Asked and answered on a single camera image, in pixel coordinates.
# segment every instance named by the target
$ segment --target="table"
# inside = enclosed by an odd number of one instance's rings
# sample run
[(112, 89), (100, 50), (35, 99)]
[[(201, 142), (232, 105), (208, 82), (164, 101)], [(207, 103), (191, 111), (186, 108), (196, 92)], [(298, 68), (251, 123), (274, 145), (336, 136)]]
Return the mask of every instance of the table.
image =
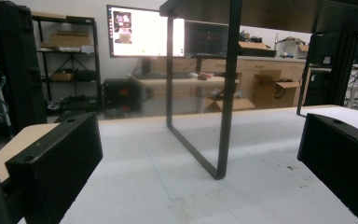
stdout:
[[(231, 130), (231, 113), (235, 76), (238, 59), (238, 31), (241, 25), (287, 30), (313, 34), (339, 33), (336, 58), (332, 64), (332, 78), (327, 103), (343, 105), (354, 53), (358, 42), (358, 1), (353, 0), (168, 0), (159, 7), (160, 16), (168, 17), (167, 24), (167, 127), (172, 130), (200, 164), (215, 179), (222, 179), (227, 172), (227, 155)], [(172, 44), (173, 20), (181, 18), (190, 21), (206, 21), (229, 24), (227, 38), (227, 64), (225, 97), (222, 111), (219, 162), (213, 166), (201, 156), (196, 147), (183, 137), (172, 124)], [(310, 62), (306, 62), (303, 80)], [(305, 82), (303, 82), (297, 114), (300, 113)]]
[[(358, 128), (358, 110), (304, 107)], [(216, 162), (218, 113), (175, 116), (175, 125)], [(233, 112), (227, 175), (215, 181), (165, 125), (164, 117), (101, 120), (103, 160), (62, 223), (358, 223), (296, 159), (305, 120), (295, 108)], [(3, 161), (57, 124), (25, 128)]]

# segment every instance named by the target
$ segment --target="computer monitor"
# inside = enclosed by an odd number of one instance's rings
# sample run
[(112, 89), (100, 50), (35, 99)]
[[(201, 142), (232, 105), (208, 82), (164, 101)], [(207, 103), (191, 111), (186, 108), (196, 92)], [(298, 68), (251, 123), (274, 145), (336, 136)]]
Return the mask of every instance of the computer monitor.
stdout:
[[(309, 63), (332, 66), (337, 57), (340, 34), (313, 35), (310, 40), (310, 50), (307, 60)], [(353, 57), (353, 64), (358, 64), (358, 42)]]
[[(167, 21), (157, 10), (106, 6), (110, 57), (167, 56)], [(173, 21), (173, 56), (185, 56), (185, 21)]]
[(228, 25), (198, 21), (185, 22), (185, 53), (187, 58), (227, 56)]

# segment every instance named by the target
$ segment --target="white tabletop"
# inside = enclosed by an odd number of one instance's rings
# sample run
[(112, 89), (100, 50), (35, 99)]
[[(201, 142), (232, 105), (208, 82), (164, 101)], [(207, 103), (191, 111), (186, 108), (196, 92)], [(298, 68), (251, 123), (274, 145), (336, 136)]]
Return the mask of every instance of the white tabletop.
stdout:
[[(303, 107), (308, 112), (358, 128), (355, 110)], [(234, 112), (223, 180), (199, 165), (164, 117), (101, 121), (103, 160), (62, 223), (358, 223), (296, 159), (304, 121), (295, 108)], [(216, 161), (220, 114), (178, 116), (173, 122)], [(24, 139), (26, 145), (25, 138), (21, 132), (13, 141)]]
[[(166, 79), (137, 79), (135, 80), (147, 88), (166, 87)], [(225, 79), (223, 77), (208, 77), (206, 80), (196, 78), (175, 78), (172, 80), (174, 87), (207, 87), (223, 86)]]

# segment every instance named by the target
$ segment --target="black table frame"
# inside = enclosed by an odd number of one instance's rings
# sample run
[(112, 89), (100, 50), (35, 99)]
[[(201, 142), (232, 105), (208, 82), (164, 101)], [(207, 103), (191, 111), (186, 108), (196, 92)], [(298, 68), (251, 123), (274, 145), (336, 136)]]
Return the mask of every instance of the black table frame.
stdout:
[[(229, 4), (228, 13), (224, 10), (227, 9), (227, 4)], [(311, 34), (340, 33), (337, 51), (339, 57), (332, 67), (333, 85), (332, 90), (328, 93), (328, 102), (332, 105), (343, 104), (346, 87), (350, 78), (351, 62), (357, 44), (358, 0), (169, 0), (161, 5), (159, 12), (161, 16), (168, 17), (167, 127), (213, 178), (222, 179), (226, 176), (227, 172), (233, 93), (235, 91), (236, 65), (238, 59), (238, 31), (240, 30), (241, 24)], [(281, 14), (288, 14), (289, 16), (293, 14), (293, 18), (285, 18)], [(257, 16), (260, 17), (260, 15), (264, 17), (263, 20), (257, 18)], [(172, 124), (172, 27), (175, 18), (229, 24), (225, 97), (223, 99), (219, 154), (216, 168), (205, 159)], [(293, 19), (295, 18), (305, 18), (304, 24), (298, 25), (297, 23), (293, 23)], [(297, 108), (298, 115), (301, 115), (300, 110), (308, 68), (309, 63), (306, 63)]]

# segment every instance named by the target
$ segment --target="white wall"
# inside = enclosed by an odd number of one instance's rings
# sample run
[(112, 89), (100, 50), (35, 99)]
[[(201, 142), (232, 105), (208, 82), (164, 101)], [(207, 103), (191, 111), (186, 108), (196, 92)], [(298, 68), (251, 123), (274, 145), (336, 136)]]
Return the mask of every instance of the white wall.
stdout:
[[(11, 0), (19, 6), (27, 6), (34, 11), (56, 13), (69, 16), (93, 17), (98, 25), (98, 43), (100, 52), (101, 80), (112, 77), (124, 77), (136, 67), (137, 59), (119, 59), (109, 57), (107, 39), (106, 5), (142, 7), (158, 9), (166, 0)], [(246, 33), (263, 37), (264, 42), (273, 48), (277, 31), (242, 27)], [(279, 32), (280, 39), (287, 36), (299, 37), (309, 41), (310, 35), (293, 32)]]

